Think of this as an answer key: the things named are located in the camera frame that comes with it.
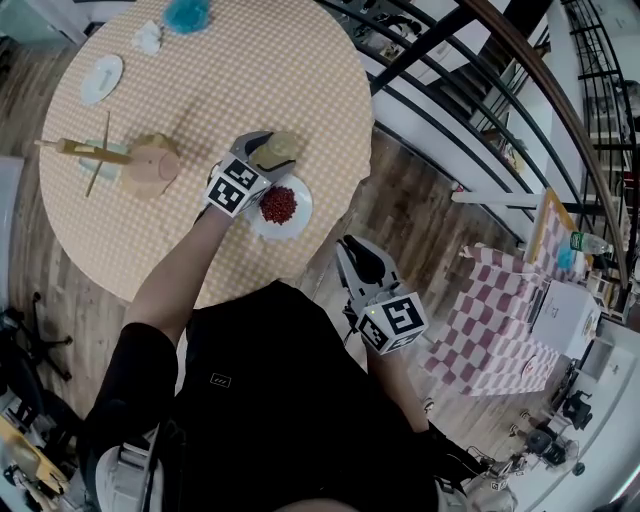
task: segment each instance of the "white plate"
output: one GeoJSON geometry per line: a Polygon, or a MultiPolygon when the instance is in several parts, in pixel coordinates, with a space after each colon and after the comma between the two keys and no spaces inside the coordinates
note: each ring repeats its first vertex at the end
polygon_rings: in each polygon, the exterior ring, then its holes
{"type": "Polygon", "coordinates": [[[247,210],[247,220],[251,223],[251,228],[265,238],[271,240],[296,238],[302,233],[311,219],[311,212],[313,211],[311,192],[299,178],[291,174],[282,178],[274,186],[286,187],[293,190],[296,203],[298,203],[293,216],[284,224],[267,221],[262,215],[260,205],[256,204],[247,210]]]}
{"type": "Polygon", "coordinates": [[[117,55],[106,55],[95,61],[82,81],[82,103],[93,105],[105,99],[118,85],[122,68],[122,59],[117,55]]]}

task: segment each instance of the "napkin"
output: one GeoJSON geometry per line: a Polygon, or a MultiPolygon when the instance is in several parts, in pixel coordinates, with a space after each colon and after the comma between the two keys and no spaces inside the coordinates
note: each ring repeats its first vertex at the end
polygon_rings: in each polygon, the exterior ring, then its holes
{"type": "Polygon", "coordinates": [[[149,20],[136,31],[131,44],[147,55],[156,55],[160,51],[160,35],[160,27],[149,20]]]}

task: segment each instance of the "orange checkered tablecloth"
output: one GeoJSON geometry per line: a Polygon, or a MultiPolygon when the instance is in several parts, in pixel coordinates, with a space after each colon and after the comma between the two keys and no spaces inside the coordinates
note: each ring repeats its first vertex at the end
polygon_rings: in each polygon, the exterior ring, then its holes
{"type": "Polygon", "coordinates": [[[87,41],[58,85],[42,138],[100,139],[110,110],[110,142],[171,137],[181,156],[178,178],[144,202],[123,191],[119,177],[99,176],[85,198],[90,173],[78,159],[42,149],[41,187],[69,257],[131,300],[193,224],[211,167],[233,141],[256,130],[294,133],[302,146],[295,174],[313,195],[311,221],[297,240],[267,241],[238,219],[207,274],[203,307],[304,270],[369,174],[371,97],[349,38],[311,0],[213,0],[206,30],[184,36],[163,28],[158,55],[134,49],[134,32],[147,20],[161,24],[167,4],[138,0],[87,41]],[[101,103],[84,106],[82,80],[107,54],[124,61],[120,83],[101,103]]]}

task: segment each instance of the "small table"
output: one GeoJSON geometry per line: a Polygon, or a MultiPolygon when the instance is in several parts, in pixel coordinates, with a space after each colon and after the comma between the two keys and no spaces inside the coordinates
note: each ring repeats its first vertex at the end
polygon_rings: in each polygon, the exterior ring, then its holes
{"type": "Polygon", "coordinates": [[[260,238],[244,218],[225,238],[197,306],[247,294],[278,277],[296,277],[347,210],[369,174],[371,95],[357,52],[340,26],[311,0],[215,0],[209,27],[191,35],[163,29],[148,56],[131,45],[147,20],[161,22],[167,1],[138,0],[92,36],[55,92],[42,138],[109,139],[130,144],[161,132],[178,145],[182,170],[150,201],[125,193],[119,178],[90,173],[78,159],[43,149],[40,178],[53,230],[71,260],[115,295],[133,299],[153,267],[203,208],[212,166],[239,135],[287,130],[301,142],[295,174],[311,190],[312,218],[296,240],[260,238]],[[119,55],[124,73],[101,103],[84,106],[80,85],[100,57],[119,55]]]}
{"type": "Polygon", "coordinates": [[[542,391],[560,354],[534,339],[530,314],[550,279],[580,279],[558,269],[556,256],[570,219],[549,189],[534,228],[527,261],[488,247],[465,247],[474,269],[422,366],[462,394],[505,395],[542,391]]]}

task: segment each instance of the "bottle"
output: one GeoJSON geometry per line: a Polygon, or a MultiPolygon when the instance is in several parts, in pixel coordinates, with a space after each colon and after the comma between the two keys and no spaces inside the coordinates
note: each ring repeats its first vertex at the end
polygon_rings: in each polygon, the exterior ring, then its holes
{"type": "Polygon", "coordinates": [[[574,231],[569,239],[571,248],[583,252],[585,254],[604,254],[605,252],[613,252],[613,246],[605,242],[602,238],[590,233],[581,233],[574,231]]]}
{"type": "Polygon", "coordinates": [[[260,166],[269,171],[287,160],[295,160],[298,156],[298,144],[295,137],[287,132],[274,133],[266,144],[258,147],[251,156],[251,165],[260,166]]]}

